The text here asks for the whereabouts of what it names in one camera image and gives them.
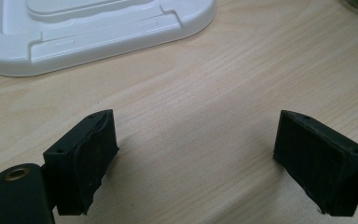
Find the black plastic piece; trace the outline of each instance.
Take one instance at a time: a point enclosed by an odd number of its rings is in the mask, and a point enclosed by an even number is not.
[[[44,154],[60,215],[86,214],[118,152],[112,110],[89,115]]]
[[[0,174],[0,223],[54,223],[56,205],[61,215],[86,214],[117,151],[113,111],[89,115],[44,153],[42,167]]]
[[[0,174],[0,224],[51,224],[42,172],[36,164],[13,166]]]
[[[353,216],[358,204],[358,144],[316,119],[282,111],[274,159],[323,213]]]

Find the hole in bracket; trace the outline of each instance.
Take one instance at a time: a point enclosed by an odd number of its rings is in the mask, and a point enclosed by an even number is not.
[[[30,173],[30,170],[28,168],[17,168],[17,169],[14,169],[14,170],[8,172],[5,175],[5,180],[6,181],[18,180],[18,179],[25,177],[29,173]]]

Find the table surface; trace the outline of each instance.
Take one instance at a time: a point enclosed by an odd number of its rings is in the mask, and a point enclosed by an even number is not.
[[[272,159],[280,111],[358,143],[358,11],[218,0],[190,38],[39,77],[0,76],[0,172],[112,108],[120,151],[88,215],[58,223],[358,223]]]

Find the white plastic lid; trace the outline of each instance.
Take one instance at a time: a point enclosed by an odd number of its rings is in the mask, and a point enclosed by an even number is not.
[[[28,77],[193,35],[214,0],[0,0],[0,74]]]

